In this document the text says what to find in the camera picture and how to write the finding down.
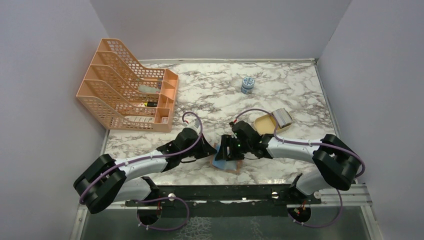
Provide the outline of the tan leather card holder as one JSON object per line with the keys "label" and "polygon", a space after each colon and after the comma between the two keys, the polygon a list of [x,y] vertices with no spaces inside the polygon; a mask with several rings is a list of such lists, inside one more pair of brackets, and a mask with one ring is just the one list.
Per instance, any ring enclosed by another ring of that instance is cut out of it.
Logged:
{"label": "tan leather card holder", "polygon": [[216,170],[232,173],[232,174],[239,174],[240,169],[243,165],[243,160],[216,160],[216,155],[212,156],[211,160],[209,161],[209,164],[211,167],[213,167]]}

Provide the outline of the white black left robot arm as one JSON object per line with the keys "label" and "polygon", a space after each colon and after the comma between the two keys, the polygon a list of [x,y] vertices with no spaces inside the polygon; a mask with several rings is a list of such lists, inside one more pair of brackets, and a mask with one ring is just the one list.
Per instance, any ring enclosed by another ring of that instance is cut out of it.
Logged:
{"label": "white black left robot arm", "polygon": [[202,134],[186,127],[174,140],[147,154],[130,158],[99,156],[74,181],[73,188],[91,214],[120,201],[140,200],[149,206],[157,200],[157,191],[146,175],[171,170],[185,158],[198,160],[216,153]]}

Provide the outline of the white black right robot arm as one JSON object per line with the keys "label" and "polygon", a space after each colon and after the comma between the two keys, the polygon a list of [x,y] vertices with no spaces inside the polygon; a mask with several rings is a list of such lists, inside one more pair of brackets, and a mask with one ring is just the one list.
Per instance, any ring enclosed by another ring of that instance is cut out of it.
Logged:
{"label": "white black right robot arm", "polygon": [[322,189],[347,191],[364,172],[360,157],[333,134],[319,140],[287,139],[276,134],[259,134],[245,121],[231,122],[230,126],[233,133],[222,135],[212,161],[218,169],[244,160],[245,154],[258,159],[287,158],[315,164],[316,170],[299,174],[287,191],[289,199],[296,204]]}

